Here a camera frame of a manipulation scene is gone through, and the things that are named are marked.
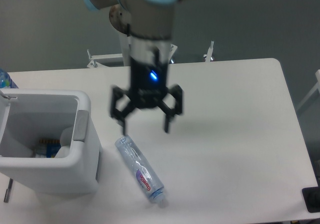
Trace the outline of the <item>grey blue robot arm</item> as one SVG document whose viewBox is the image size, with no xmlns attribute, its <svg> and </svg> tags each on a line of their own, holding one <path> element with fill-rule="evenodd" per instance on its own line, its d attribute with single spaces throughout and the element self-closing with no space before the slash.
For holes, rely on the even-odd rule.
<svg viewBox="0 0 320 224">
<path fill-rule="evenodd" d="M 164 131 L 183 113 L 183 90 L 167 87 L 175 6 L 183 0 L 83 0 L 88 9 L 119 5 L 128 14 L 123 22 L 131 39 L 130 83 L 127 90 L 111 89 L 110 116 L 122 128 L 133 111 L 159 108 L 165 114 Z"/>
</svg>

